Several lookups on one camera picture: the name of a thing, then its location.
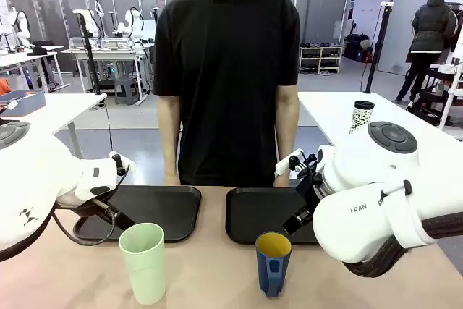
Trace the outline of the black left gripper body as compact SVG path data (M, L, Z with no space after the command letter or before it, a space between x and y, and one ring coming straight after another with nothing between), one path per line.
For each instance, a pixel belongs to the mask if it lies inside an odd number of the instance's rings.
M92 200L88 200L81 206L70 206L63 203L57 203L58 209L67 209L76 213L78 216L83 218L90 218L91 216L97 216L107 223L112 222L111 213L116 218L118 215L118 208L113 206L109 200L114 195L113 192L107 192L97 196Z

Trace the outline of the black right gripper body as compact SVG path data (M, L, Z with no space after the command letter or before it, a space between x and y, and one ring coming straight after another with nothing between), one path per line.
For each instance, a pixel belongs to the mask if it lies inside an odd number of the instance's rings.
M323 199L320 186L323 183L321 176L315 171L315 164L306 166L296 165L297 178L300 183L296 186L297 193L304 199L303 207L299 212L314 212L319 202Z

